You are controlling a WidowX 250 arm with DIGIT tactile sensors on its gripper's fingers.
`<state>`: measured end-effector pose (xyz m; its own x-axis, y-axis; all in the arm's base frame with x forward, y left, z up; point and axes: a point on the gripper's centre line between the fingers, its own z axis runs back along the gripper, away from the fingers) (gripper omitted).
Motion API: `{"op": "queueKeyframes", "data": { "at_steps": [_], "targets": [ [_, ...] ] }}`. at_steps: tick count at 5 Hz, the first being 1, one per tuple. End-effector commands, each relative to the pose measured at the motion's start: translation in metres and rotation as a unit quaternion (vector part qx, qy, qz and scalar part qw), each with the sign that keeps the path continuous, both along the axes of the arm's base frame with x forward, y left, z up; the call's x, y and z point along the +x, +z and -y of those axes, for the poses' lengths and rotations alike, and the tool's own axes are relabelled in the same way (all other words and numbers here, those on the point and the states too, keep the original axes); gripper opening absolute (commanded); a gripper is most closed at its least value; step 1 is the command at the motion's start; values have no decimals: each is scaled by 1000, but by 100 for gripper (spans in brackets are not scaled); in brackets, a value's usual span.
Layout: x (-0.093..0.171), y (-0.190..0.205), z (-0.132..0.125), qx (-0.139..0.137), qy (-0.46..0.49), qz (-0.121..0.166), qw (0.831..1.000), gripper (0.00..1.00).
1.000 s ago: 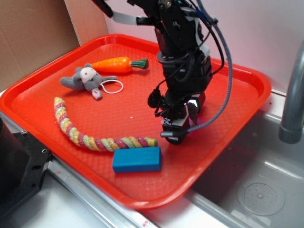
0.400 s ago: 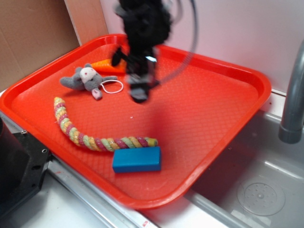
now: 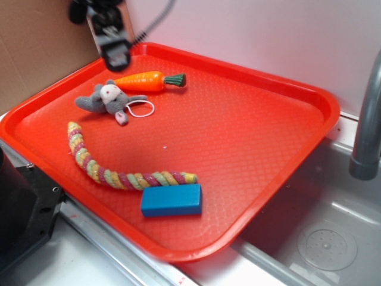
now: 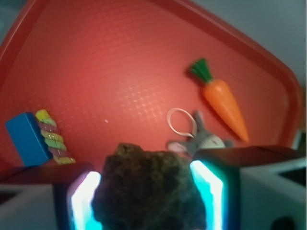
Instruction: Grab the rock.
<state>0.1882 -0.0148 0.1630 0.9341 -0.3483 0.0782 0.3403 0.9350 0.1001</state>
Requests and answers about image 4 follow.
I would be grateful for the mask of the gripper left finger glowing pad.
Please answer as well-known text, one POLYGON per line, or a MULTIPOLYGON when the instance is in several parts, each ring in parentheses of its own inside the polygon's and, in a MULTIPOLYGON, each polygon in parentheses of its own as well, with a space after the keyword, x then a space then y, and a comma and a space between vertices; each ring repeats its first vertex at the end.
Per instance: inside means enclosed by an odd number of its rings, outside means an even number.
POLYGON ((101 175, 89 163, 0 173, 2 230, 99 230, 91 202, 101 175))

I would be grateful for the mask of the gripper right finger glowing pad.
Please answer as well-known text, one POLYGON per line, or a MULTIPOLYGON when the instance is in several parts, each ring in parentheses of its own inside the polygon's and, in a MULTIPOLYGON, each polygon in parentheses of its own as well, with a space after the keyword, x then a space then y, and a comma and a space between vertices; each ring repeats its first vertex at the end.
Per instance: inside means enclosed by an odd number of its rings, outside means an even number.
POLYGON ((190 167, 208 229, 306 229, 305 152, 282 146, 202 149, 190 167))

